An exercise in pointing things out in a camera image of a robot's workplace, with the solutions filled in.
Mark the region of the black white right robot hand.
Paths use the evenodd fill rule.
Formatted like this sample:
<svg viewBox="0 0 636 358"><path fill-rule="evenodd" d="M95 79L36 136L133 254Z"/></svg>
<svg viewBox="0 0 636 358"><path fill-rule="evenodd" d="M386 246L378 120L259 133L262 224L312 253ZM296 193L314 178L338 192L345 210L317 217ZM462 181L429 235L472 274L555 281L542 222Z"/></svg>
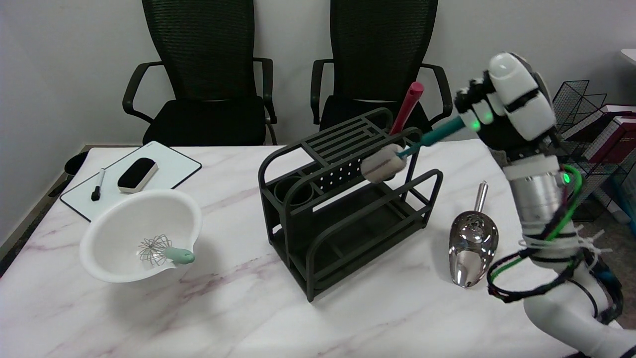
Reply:
<svg viewBox="0 0 636 358"><path fill-rule="evenodd" d="M559 141L547 86L517 54L493 56L480 78L456 92L454 105L465 126L509 163L547 154L548 143Z"/></svg>

